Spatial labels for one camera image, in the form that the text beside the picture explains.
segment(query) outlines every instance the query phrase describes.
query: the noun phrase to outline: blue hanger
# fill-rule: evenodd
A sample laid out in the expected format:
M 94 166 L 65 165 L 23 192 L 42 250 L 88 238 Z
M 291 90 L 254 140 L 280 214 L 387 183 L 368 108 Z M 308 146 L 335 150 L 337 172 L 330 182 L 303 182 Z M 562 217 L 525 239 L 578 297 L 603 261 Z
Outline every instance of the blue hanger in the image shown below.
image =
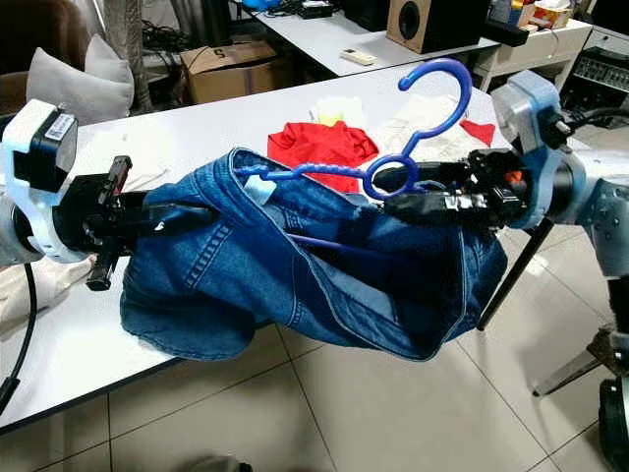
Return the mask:
M 420 175 L 415 161 L 411 158 L 411 152 L 413 152 L 413 149 L 415 149 L 415 146 L 420 140 L 433 138 L 454 126 L 459 119 L 463 117 L 465 110 L 470 104 L 470 99 L 472 98 L 472 77 L 465 66 L 454 59 L 434 59 L 432 61 L 425 62 L 418 66 L 415 70 L 411 71 L 408 76 L 400 79 L 397 87 L 402 91 L 406 91 L 417 81 L 417 79 L 431 72 L 446 72 L 458 81 L 459 88 L 461 89 L 459 103 L 452 114 L 440 125 L 432 128 L 431 130 L 416 131 L 413 133 L 413 136 L 411 136 L 411 139 L 404 146 L 404 149 L 402 149 L 400 154 L 389 154 L 380 157 L 376 159 L 366 171 L 343 165 L 308 163 L 300 164 L 292 170 L 279 171 L 271 171 L 265 165 L 253 165 L 235 170 L 236 175 L 259 175 L 262 180 L 273 181 L 296 179 L 305 173 L 334 174 L 346 177 L 355 177 L 363 181 L 363 189 L 365 189 L 365 193 L 376 200 L 386 200 L 405 192 L 412 192 L 415 184 L 420 180 Z M 388 164 L 389 162 L 398 162 L 406 167 L 408 170 L 408 178 L 405 184 L 395 192 L 380 192 L 373 186 L 373 177 L 383 165 Z

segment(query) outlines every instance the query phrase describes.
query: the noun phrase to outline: black pole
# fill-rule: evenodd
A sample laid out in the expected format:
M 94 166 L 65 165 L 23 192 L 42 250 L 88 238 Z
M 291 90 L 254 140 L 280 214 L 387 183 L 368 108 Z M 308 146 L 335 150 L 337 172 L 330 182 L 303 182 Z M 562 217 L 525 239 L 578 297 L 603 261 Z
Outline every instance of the black pole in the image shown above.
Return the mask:
M 544 218 L 542 222 L 538 225 L 536 230 L 533 232 L 533 235 L 531 236 L 529 243 L 524 248 L 524 251 L 522 251 L 522 254 L 516 261 L 515 265 L 513 266 L 513 268 L 511 268 L 504 281 L 502 282 L 500 287 L 498 287 L 498 290 L 491 298 L 491 301 L 483 311 L 483 314 L 481 315 L 481 320 L 479 321 L 479 325 L 477 326 L 477 329 L 479 331 L 485 330 L 486 326 L 495 315 L 495 312 L 498 310 L 498 308 L 500 308 L 500 305 L 502 305 L 502 302 L 507 297 L 507 295 L 509 295 L 511 289 L 520 278 L 520 275 L 522 275 L 524 269 L 527 268 L 527 265 L 529 264 L 533 256 L 537 253 L 543 241 L 546 239 L 548 233 L 550 233 L 550 230 L 553 227 L 554 223 L 548 218 Z

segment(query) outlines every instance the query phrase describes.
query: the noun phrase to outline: electronic equipment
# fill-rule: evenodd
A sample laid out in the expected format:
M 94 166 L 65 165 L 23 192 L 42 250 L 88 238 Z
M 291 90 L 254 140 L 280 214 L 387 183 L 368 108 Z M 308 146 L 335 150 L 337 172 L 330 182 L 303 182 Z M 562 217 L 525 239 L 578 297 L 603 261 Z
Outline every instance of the electronic equipment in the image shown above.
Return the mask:
M 517 47 L 527 42 L 529 32 L 526 29 L 487 18 L 483 25 L 483 37 L 507 46 Z
M 598 27 L 629 36 L 629 2 L 625 0 L 596 0 L 592 19 Z
M 572 74 L 629 93 L 629 56 L 593 47 L 581 53 Z
M 298 9 L 299 16 L 305 20 L 312 18 L 331 17 L 334 13 L 334 7 L 330 2 L 325 0 L 306 0 L 302 2 Z
M 345 18 L 369 31 L 386 30 L 390 0 L 345 0 Z
M 594 108 L 629 108 L 629 56 L 592 47 L 583 51 L 561 91 L 561 106 L 573 112 Z M 607 118 L 606 128 L 626 120 Z
M 375 62 L 375 56 L 354 49 L 343 49 L 341 51 L 341 57 L 361 64 L 362 66 L 370 66 Z
M 418 53 L 477 44 L 490 0 L 391 0 L 386 37 Z

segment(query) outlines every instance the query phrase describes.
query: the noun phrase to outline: blue denim jacket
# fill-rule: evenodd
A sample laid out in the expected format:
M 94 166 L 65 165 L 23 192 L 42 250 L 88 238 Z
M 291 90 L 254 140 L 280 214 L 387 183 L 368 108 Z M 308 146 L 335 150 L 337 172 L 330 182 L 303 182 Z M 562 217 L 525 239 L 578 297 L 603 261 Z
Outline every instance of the blue denim jacket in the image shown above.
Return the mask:
M 277 322 L 425 361 L 476 325 L 506 268 L 494 237 L 408 225 L 308 177 L 278 182 L 260 206 L 233 170 L 261 163 L 285 168 L 234 149 L 148 194 L 147 203 L 188 202 L 221 216 L 204 229 L 139 241 L 125 274 L 124 329 L 176 356 L 218 360 L 242 352 L 258 325 Z M 304 248 L 287 232 L 392 258 Z

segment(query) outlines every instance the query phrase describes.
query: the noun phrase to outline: tiled floor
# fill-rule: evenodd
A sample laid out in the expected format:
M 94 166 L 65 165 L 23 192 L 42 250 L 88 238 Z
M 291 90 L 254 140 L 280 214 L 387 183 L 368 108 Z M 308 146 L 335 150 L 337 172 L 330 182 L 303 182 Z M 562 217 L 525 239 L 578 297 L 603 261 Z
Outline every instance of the tiled floor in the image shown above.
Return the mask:
M 629 149 L 629 129 L 583 141 Z M 507 230 L 511 261 L 527 241 Z M 596 369 L 533 398 L 611 317 L 582 230 L 557 227 L 484 333 L 426 364 L 285 328 L 238 360 L 187 362 L 0 437 L 0 470 L 176 471 L 234 454 L 269 472 L 599 472 Z

